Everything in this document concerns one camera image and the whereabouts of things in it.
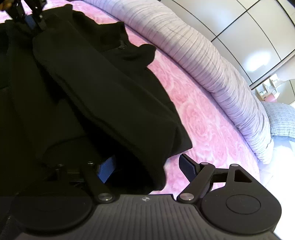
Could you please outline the black zip jacket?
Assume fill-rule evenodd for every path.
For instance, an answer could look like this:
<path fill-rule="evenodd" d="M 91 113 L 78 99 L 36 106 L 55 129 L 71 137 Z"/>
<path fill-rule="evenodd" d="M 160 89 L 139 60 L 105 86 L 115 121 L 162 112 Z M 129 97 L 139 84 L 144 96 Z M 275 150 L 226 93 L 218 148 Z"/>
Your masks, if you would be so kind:
<path fill-rule="evenodd" d="M 58 164 L 112 159 L 111 192 L 163 189 L 167 159 L 192 141 L 148 68 L 156 47 L 136 46 L 123 22 L 99 25 L 70 4 L 44 11 L 44 23 L 1 24 L 1 71 L 46 176 Z"/>

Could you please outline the pink rose bedsheet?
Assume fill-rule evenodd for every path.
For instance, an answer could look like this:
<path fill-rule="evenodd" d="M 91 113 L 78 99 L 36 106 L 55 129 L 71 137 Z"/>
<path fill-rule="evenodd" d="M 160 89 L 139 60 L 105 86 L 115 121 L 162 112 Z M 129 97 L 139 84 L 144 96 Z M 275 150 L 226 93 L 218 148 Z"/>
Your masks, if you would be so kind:
<path fill-rule="evenodd" d="M 89 3 L 78 1 L 73 3 L 73 8 L 82 11 L 98 24 L 118 21 L 117 18 Z M 125 25 L 133 44 L 153 44 L 126 23 Z M 192 140 L 192 148 L 188 151 L 191 158 L 198 162 L 210 162 L 217 167 L 240 164 L 255 178 L 259 177 L 256 155 L 205 88 L 158 47 L 150 70 L 158 77 L 176 105 Z"/>

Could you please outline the grey checked pillow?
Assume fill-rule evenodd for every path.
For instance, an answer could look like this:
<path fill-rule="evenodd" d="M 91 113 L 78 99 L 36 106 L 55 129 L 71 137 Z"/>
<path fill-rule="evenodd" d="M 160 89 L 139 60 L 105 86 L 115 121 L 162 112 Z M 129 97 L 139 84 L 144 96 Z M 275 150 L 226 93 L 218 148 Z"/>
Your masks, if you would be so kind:
<path fill-rule="evenodd" d="M 273 138 L 294 141 L 294 107 L 279 102 L 262 102 L 270 122 Z"/>

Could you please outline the white sliding wardrobe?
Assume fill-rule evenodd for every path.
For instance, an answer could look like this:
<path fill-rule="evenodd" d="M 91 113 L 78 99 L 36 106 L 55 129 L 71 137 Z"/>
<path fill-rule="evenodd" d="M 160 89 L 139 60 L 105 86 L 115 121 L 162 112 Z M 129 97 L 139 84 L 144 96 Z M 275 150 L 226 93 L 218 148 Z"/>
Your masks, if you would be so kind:
<path fill-rule="evenodd" d="M 294 55 L 294 1 L 162 1 L 258 85 Z"/>

